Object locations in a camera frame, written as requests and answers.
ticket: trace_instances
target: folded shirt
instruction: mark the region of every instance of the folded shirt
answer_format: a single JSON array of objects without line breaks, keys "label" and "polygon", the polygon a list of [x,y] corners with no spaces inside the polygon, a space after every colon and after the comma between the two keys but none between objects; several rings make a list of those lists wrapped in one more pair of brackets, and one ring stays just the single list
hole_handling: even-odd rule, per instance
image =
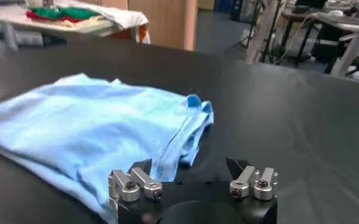
[{"label": "folded shirt", "polygon": [[0,103],[0,154],[117,223],[107,175],[152,158],[151,176],[172,181],[192,165],[210,102],[84,74]]}]

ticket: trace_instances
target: metal clamp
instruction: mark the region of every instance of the metal clamp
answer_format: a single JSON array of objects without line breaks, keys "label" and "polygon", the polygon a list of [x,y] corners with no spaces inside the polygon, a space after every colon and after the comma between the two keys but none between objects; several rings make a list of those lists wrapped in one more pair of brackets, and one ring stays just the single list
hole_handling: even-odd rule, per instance
[{"label": "metal clamp", "polygon": [[259,179],[259,171],[254,166],[246,166],[240,176],[229,183],[229,193],[235,199],[247,197],[250,185],[253,186],[257,179]]},{"label": "metal clamp", "polygon": [[110,201],[121,197],[124,201],[136,201],[140,197],[140,187],[131,181],[122,170],[113,170],[108,176]]},{"label": "metal clamp", "polygon": [[278,173],[273,168],[266,168],[262,177],[254,186],[254,197],[259,200],[270,200],[277,196]]},{"label": "metal clamp", "polygon": [[163,196],[163,186],[159,181],[153,180],[149,175],[144,173],[139,167],[130,170],[130,179],[138,183],[144,190],[147,198],[160,200]]}]

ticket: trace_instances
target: white table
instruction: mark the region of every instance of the white table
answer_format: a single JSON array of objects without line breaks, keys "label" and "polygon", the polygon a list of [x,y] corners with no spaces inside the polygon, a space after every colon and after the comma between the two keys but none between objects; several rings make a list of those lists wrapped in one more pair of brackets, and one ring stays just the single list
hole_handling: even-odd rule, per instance
[{"label": "white table", "polygon": [[17,50],[15,26],[27,27],[30,30],[49,30],[61,33],[89,33],[107,36],[118,31],[117,26],[106,19],[99,21],[82,21],[74,27],[65,27],[56,24],[34,21],[26,17],[26,9],[18,5],[0,6],[0,25],[3,28],[4,38],[9,48]]},{"label": "white table", "polygon": [[344,77],[345,74],[348,72],[348,68],[355,59],[355,57],[359,55],[359,26],[341,23],[331,23],[329,20],[323,19],[316,14],[314,14],[313,17],[316,18],[316,20],[322,21],[323,23],[327,23],[331,26],[350,31],[355,34],[342,58],[335,63],[331,70],[332,76]]}]

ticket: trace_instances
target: white cloth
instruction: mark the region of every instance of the white cloth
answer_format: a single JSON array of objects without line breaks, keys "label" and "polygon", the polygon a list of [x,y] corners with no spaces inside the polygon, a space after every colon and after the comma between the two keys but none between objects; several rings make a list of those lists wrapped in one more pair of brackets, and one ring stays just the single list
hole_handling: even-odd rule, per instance
[{"label": "white cloth", "polygon": [[118,24],[122,29],[148,24],[147,17],[141,12],[121,10],[113,7],[103,7],[72,0],[57,0],[54,4],[61,7],[77,7],[98,12],[105,18]]}]

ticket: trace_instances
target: black tabletop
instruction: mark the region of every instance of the black tabletop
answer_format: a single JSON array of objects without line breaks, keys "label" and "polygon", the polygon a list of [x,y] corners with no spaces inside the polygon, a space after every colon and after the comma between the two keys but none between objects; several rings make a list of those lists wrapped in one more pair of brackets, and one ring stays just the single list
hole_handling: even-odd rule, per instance
[{"label": "black tabletop", "polygon": [[[225,157],[279,171],[279,223],[359,223],[359,82],[123,41],[0,56],[0,101],[84,72],[210,100],[215,124],[183,181],[229,180]],[[0,223],[102,223],[0,156]]]}]

